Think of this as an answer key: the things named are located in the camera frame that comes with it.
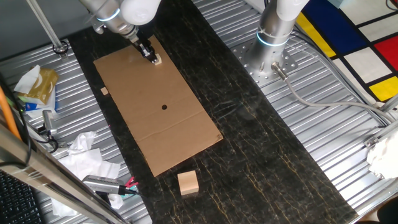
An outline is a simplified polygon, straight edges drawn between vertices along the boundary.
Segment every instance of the black keyboard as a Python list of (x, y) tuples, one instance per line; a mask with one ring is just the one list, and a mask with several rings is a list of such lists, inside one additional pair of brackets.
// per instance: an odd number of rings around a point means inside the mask
[(0, 171), (0, 223), (44, 223), (31, 187)]

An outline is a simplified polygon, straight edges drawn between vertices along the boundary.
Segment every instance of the metal pole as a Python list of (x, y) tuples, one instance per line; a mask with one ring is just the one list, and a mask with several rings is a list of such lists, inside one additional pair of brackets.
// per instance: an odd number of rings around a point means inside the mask
[(398, 106), (398, 94), (393, 96), (389, 101), (387, 101), (383, 106), (380, 107), (381, 111), (388, 112)]
[[(37, 4), (36, 0), (26, 0), (29, 4), (30, 8), (36, 15), (37, 19), (39, 20), (40, 24), (42, 25), (44, 31), (47, 33), (48, 37), (50, 38), (51, 42), (53, 43), (54, 47), (58, 50), (58, 52), (63, 52), (65, 48), (63, 47), (60, 39), (58, 39), (57, 35), (55, 34), (54, 30), (52, 29), (49, 21), (47, 20), (46, 16), (44, 15), (42, 9), (40, 8), (39, 4)], [(61, 58), (67, 58), (67, 55), (62, 55)]]
[[(1, 124), (0, 138), (1, 162), (26, 160), (27, 146)], [(4, 166), (1, 169), (96, 223), (128, 223), (45, 149), (38, 144), (36, 148), (27, 168)]]

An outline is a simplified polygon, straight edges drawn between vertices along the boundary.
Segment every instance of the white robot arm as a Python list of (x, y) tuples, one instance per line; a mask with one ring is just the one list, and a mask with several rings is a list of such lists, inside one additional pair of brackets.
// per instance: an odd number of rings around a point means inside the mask
[(144, 25), (155, 17), (159, 4), (160, 0), (124, 0), (120, 10), (125, 21)]
[(102, 34), (103, 28), (131, 41), (142, 56), (157, 64), (155, 50), (138, 26), (155, 17), (160, 0), (80, 0), (91, 14), (91, 25)]

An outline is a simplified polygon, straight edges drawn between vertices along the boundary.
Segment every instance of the metal plate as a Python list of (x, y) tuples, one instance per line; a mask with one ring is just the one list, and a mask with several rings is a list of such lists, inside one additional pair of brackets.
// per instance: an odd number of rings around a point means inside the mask
[[(0, 62), (0, 72), (6, 79), (7, 84), (13, 89), (21, 76), (34, 65), (52, 68), (59, 75), (56, 85), (58, 110), (57, 114), (54, 115), (58, 133), (54, 136), (55, 139), (66, 142), (67, 147), (69, 147), (80, 133), (95, 131), (96, 137), (92, 148), (100, 148), (104, 161), (120, 164), (118, 178), (127, 182), (131, 177), (130, 172), (73, 53), (73, 49), (69, 48), (68, 58), (61, 60), (59, 55), (52, 51), (52, 45), (48, 45)], [(26, 119), (36, 128), (43, 124), (43, 117), (35, 119), (26, 117)], [(67, 156), (67, 149), (60, 148), (53, 155), (57, 159), (65, 157)], [(83, 215), (55, 216), (52, 214), (50, 197), (39, 192), (38, 199), (46, 223), (92, 223)], [(123, 218), (132, 220), (134, 223), (152, 223), (140, 196), (125, 197), (124, 205), (118, 212)]]
[[(239, 59), (239, 61), (242, 63), (242, 65), (246, 68), (246, 70), (249, 72), (249, 75), (252, 76), (254, 81), (259, 85), (263, 86), (266, 83), (269, 83), (277, 78), (279, 76), (276, 74), (276, 72), (271, 72), (271, 73), (265, 73), (260, 72), (259, 69), (253, 69), (252, 67), (248, 66), (250, 62), (246, 61), (246, 52), (248, 51), (248, 48), (252, 46), (254, 40), (249, 40), (246, 41), (242, 44), (239, 44), (233, 48), (231, 48), (232, 53)], [(284, 50), (282, 52), (282, 60), (280, 61), (281, 68), (283, 71), (285, 71), (287, 74), (292, 73), (296, 68), (298, 67), (297, 63), (293, 58), (290, 56), (290, 54)]]
[[(211, 11), (211, 5), (215, 2), (218, 1), (194, 0), (200, 11), (204, 5), (207, 6), (207, 11)], [(227, 9), (216, 17), (204, 15), (232, 51), (238, 51), (238, 46), (246, 46), (246, 42), (255, 38), (261, 16), (243, 0), (239, 2), (244, 4), (236, 9)], [(318, 53), (298, 42), (300, 40), (292, 37), (285, 50), (298, 64), (297, 70), (290, 73), (289, 78), (300, 96), (322, 103), (359, 101), (353, 94), (352, 90), (358, 91), (354, 86), (347, 88), (336, 70), (326, 68), (318, 60), (321, 57)], [(398, 192), (398, 180), (382, 180), (369, 172), (369, 164), (366, 162), (368, 149), (364, 142), (380, 131), (380, 124), (367, 111), (352, 106), (307, 107), (297, 102), (280, 79), (268, 80), (258, 85), (343, 198), (359, 215), (364, 215)]]

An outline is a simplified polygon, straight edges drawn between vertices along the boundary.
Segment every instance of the gray cable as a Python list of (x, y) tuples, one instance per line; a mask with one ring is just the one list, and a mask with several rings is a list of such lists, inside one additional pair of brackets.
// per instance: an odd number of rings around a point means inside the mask
[(291, 90), (291, 92), (293, 93), (293, 95), (303, 104), (308, 105), (308, 106), (315, 106), (315, 107), (327, 107), (327, 106), (342, 106), (342, 105), (350, 105), (350, 106), (359, 106), (368, 110), (371, 110), (383, 117), (385, 117), (387, 120), (389, 120), (391, 123), (393, 123), (395, 120), (392, 119), (390, 116), (388, 116), (385, 112), (376, 109), (372, 106), (369, 105), (365, 105), (363, 103), (357, 103), (357, 102), (335, 102), (335, 103), (310, 103), (308, 101), (305, 101), (303, 98), (301, 98), (296, 91), (294, 91), (292, 85), (289, 82), (289, 79), (285, 80), (286, 85), (288, 86), (288, 88)]

